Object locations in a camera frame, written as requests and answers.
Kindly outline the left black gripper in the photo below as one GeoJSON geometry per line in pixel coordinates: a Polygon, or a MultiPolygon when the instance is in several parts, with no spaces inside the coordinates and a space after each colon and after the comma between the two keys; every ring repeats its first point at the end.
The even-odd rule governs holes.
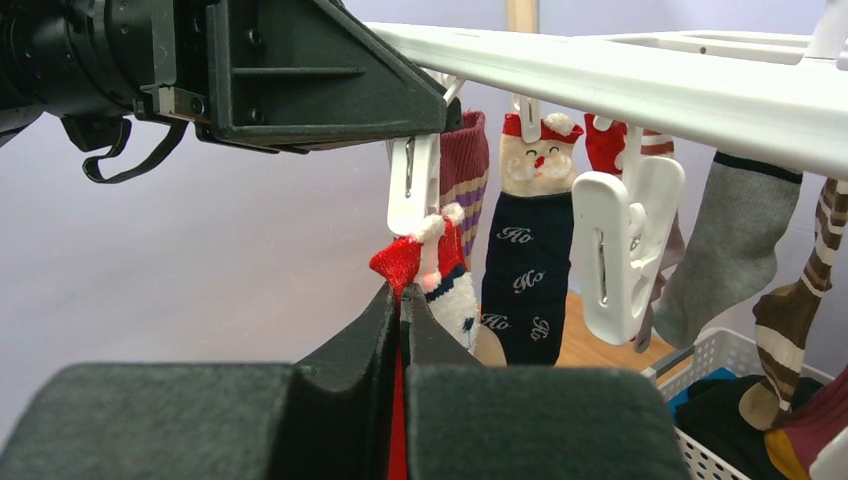
{"type": "Polygon", "coordinates": [[[462,125],[460,101],[339,1],[101,1],[99,38],[117,74],[101,143],[128,115],[298,154],[462,125]]]}

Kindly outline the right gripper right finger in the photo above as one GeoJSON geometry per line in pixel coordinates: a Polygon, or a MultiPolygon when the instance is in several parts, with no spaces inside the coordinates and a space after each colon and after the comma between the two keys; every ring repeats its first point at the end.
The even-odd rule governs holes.
{"type": "Polygon", "coordinates": [[[412,479],[685,479],[651,380],[609,367],[486,367],[401,296],[407,472],[412,479]]]}

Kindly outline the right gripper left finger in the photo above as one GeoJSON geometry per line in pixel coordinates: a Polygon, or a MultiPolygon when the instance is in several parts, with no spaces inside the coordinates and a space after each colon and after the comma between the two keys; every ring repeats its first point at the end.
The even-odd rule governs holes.
{"type": "Polygon", "coordinates": [[[87,363],[35,395],[5,479],[384,479],[396,301],[383,286],[294,364],[87,363]]]}

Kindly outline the red snowman sock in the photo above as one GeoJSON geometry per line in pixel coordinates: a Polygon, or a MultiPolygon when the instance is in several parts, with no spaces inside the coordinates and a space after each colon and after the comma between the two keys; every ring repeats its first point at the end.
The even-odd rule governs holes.
{"type": "MultiPolygon", "coordinates": [[[[388,247],[378,252],[369,267],[380,274],[401,302],[405,289],[417,286],[423,295],[426,312],[432,314],[436,325],[447,333],[449,346],[462,349],[460,360],[448,360],[450,365],[461,363],[482,367],[484,363],[475,355],[477,337],[481,327],[480,306],[475,296],[471,273],[468,270],[462,244],[461,226],[464,210],[458,203],[442,207],[440,212],[426,216],[405,236],[398,237],[388,247]]],[[[393,413],[389,453],[388,479],[408,479],[404,369],[409,364],[406,340],[401,341],[395,362],[393,413]]],[[[479,472],[457,477],[459,467],[471,467],[474,457],[459,453],[459,460],[448,461],[451,479],[482,479],[479,472]]]]}

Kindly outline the white clip sock hanger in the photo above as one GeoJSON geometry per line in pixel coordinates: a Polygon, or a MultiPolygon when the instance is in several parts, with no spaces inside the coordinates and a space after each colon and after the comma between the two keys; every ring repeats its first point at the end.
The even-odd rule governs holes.
{"type": "Polygon", "coordinates": [[[847,5],[811,36],[661,32],[558,37],[373,23],[416,64],[744,158],[847,176],[847,5]]]}

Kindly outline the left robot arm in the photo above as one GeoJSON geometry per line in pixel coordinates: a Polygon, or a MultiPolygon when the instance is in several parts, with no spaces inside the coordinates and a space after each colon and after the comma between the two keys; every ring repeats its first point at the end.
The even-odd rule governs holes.
{"type": "Polygon", "coordinates": [[[306,153],[457,130],[458,101],[338,1],[5,1],[1,106],[63,120],[84,151],[119,121],[306,153]]]}

